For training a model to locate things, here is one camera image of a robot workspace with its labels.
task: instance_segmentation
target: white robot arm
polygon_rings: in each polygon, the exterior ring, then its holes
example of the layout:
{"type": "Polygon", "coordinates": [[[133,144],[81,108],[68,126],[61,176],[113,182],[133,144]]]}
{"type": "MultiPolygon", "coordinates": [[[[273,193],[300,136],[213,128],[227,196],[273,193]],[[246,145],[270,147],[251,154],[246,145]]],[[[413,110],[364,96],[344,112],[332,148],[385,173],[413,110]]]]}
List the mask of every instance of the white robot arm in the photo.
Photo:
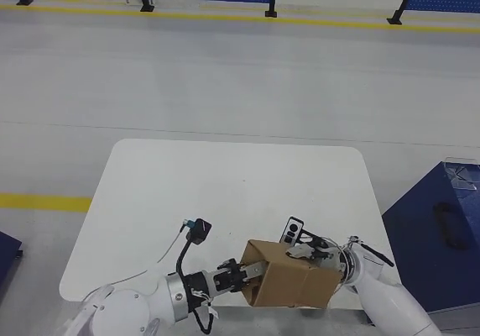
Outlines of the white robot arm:
{"type": "MultiPolygon", "coordinates": [[[[159,328],[168,328],[193,313],[201,331],[211,332],[217,313],[211,308],[214,297],[241,291],[249,280],[263,276],[264,261],[239,265],[230,259],[213,272],[205,270],[184,276],[182,260],[191,244],[200,244],[211,228],[208,222],[187,221],[190,228],[187,242],[176,263],[176,272],[159,280],[156,291],[146,296],[134,290],[114,291],[103,286],[86,300],[75,318],[67,321],[54,336],[155,336],[159,328]],[[196,308],[206,304],[209,322],[205,327],[196,308]]],[[[302,242],[300,236],[282,243],[290,245],[287,254],[293,258],[313,260],[320,267],[337,268],[343,274],[342,285],[356,292],[365,313],[386,336],[441,336],[422,306],[398,283],[382,276],[384,264],[393,265],[385,256],[351,237],[344,246],[300,229],[310,236],[302,242]]]]}

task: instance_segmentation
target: gray floor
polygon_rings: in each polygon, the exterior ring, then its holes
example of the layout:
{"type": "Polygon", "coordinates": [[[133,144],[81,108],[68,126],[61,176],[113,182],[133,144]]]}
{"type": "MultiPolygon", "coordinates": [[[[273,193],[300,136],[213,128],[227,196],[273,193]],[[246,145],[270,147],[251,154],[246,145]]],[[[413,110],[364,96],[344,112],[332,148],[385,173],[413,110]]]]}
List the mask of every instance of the gray floor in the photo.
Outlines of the gray floor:
{"type": "MultiPolygon", "coordinates": [[[[352,146],[383,212],[447,156],[480,162],[480,35],[0,12],[0,192],[92,196],[124,138],[352,146]]],[[[0,335],[74,311],[57,286],[83,218],[0,210],[27,251],[0,335]]],[[[341,312],[222,315],[217,334],[377,335],[341,312]]]]}

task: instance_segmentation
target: white table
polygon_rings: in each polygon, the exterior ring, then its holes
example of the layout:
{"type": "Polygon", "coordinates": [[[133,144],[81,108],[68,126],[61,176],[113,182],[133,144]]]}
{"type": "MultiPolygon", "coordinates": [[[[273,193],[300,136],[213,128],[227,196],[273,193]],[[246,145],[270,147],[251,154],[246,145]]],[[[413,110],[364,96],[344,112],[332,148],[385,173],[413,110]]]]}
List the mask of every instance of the white table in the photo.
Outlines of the white table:
{"type": "MultiPolygon", "coordinates": [[[[80,301],[96,287],[146,269],[151,271],[116,287],[152,292],[159,275],[175,270],[184,233],[155,263],[185,218],[213,225],[206,241],[188,251],[188,274],[239,260],[249,239],[277,241],[289,216],[339,243],[358,235],[393,259],[367,168],[353,148],[122,140],[107,162],[60,294],[80,301]]],[[[396,268],[386,269],[387,276],[399,279],[396,268]]],[[[240,293],[213,303],[247,306],[240,293]]],[[[361,305],[342,289],[331,307],[361,305]]]]}

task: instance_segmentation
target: cardboard box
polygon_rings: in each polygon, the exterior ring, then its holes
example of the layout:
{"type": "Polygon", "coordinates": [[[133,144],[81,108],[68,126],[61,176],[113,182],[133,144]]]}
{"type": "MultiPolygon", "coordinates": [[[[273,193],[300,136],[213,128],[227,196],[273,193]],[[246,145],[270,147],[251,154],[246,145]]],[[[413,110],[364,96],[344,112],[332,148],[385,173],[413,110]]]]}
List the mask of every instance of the cardboard box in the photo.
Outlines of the cardboard box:
{"type": "Polygon", "coordinates": [[[326,308],[342,274],[286,255],[287,244],[249,240],[241,262],[268,261],[266,273],[242,293],[252,307],[326,308]]]}

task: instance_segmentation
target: black cable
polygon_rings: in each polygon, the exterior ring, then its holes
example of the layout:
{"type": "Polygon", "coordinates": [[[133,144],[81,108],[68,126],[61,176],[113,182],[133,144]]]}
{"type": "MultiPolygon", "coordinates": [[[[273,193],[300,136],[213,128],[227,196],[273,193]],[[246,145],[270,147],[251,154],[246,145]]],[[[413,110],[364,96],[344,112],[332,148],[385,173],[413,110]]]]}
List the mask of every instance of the black cable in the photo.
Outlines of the black cable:
{"type": "MultiPolygon", "coordinates": [[[[191,245],[191,240],[187,240],[186,244],[182,248],[182,251],[180,252],[179,258],[176,260],[176,272],[179,275],[179,278],[182,281],[182,285],[184,286],[184,291],[186,292],[186,299],[188,301],[188,311],[190,311],[190,302],[192,302],[193,300],[193,295],[191,294],[190,288],[187,286],[187,282],[184,277],[184,272],[182,271],[182,261],[184,260],[184,257],[186,256],[186,252],[188,252],[190,245],[191,245]]],[[[196,311],[195,308],[193,308],[193,314],[196,317],[197,324],[199,325],[199,328],[201,329],[201,331],[205,335],[208,335],[212,331],[212,323],[214,322],[214,315],[210,314],[208,318],[208,326],[206,326],[205,328],[205,326],[201,322],[199,313],[196,311]]]]}
{"type": "Polygon", "coordinates": [[[201,331],[205,334],[208,335],[212,331],[212,323],[214,322],[214,315],[209,314],[208,316],[208,326],[205,328],[203,326],[203,323],[201,322],[201,318],[199,317],[199,313],[194,309],[193,314],[196,317],[197,324],[199,324],[199,328],[201,331]]]}

